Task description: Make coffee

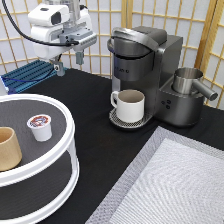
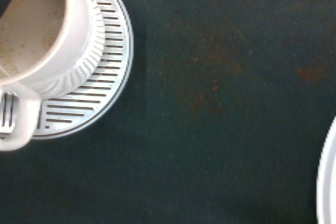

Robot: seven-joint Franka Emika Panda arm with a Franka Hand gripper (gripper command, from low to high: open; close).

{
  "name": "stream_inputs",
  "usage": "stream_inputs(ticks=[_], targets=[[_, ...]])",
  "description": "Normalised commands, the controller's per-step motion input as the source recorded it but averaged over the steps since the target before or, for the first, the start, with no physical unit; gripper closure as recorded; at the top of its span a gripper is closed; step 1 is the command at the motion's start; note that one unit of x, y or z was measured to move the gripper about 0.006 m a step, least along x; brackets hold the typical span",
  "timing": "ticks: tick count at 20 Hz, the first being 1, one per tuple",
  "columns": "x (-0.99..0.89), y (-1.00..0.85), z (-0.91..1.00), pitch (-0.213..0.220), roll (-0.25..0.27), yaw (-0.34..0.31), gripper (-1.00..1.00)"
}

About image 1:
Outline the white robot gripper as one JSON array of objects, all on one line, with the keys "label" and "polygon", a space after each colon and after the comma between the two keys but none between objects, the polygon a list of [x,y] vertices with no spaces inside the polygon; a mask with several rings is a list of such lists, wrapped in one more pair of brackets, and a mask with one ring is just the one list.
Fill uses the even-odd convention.
[{"label": "white robot gripper", "polygon": [[[40,3],[28,14],[28,20],[32,24],[31,37],[45,42],[45,45],[34,44],[35,54],[46,60],[73,49],[73,42],[60,42],[59,35],[65,30],[72,32],[84,27],[92,30],[89,10],[80,3]],[[84,51],[75,52],[76,64],[83,65]],[[65,75],[62,62],[52,60],[51,63],[58,76]]]}]

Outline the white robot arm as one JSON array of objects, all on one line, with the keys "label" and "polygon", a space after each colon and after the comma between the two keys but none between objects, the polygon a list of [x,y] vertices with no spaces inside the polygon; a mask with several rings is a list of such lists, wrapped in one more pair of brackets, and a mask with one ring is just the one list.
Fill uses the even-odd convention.
[{"label": "white robot arm", "polygon": [[35,54],[53,64],[58,76],[65,74],[60,56],[73,49],[76,63],[84,63],[84,50],[97,41],[88,8],[79,0],[42,0],[28,14]]}]

